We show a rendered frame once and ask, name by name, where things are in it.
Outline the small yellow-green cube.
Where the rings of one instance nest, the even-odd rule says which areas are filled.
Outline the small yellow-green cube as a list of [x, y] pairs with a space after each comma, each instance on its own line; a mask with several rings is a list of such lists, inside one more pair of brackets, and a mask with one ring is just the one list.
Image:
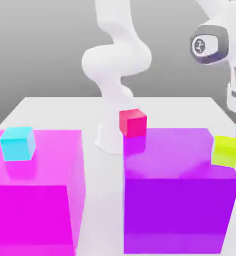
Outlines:
[[236, 137], [214, 136], [211, 164], [231, 168], [236, 166]]

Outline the small red cube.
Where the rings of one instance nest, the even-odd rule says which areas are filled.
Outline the small red cube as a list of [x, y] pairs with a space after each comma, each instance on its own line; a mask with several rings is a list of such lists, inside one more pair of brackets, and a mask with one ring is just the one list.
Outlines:
[[127, 138], [145, 136], [147, 115], [140, 109], [128, 109], [119, 112], [119, 129]]

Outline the small cyan cube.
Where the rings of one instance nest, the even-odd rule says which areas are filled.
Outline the small cyan cube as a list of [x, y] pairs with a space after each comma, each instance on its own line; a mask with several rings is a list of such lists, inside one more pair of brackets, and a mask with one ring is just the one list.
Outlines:
[[8, 127], [0, 137], [0, 146], [5, 162], [30, 161], [36, 149], [33, 128]]

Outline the large purple box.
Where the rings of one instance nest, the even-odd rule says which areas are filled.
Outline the large purple box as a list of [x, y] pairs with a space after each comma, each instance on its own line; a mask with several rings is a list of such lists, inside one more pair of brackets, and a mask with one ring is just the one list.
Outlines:
[[149, 128], [123, 139], [126, 254], [218, 254], [236, 200], [236, 170], [212, 165], [206, 128]]

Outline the large magenta box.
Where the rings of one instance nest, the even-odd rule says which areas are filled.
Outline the large magenta box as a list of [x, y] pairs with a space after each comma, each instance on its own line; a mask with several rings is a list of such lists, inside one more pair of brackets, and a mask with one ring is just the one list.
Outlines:
[[30, 161], [5, 162], [0, 145], [0, 256], [76, 256], [86, 197], [82, 133], [35, 130], [34, 138]]

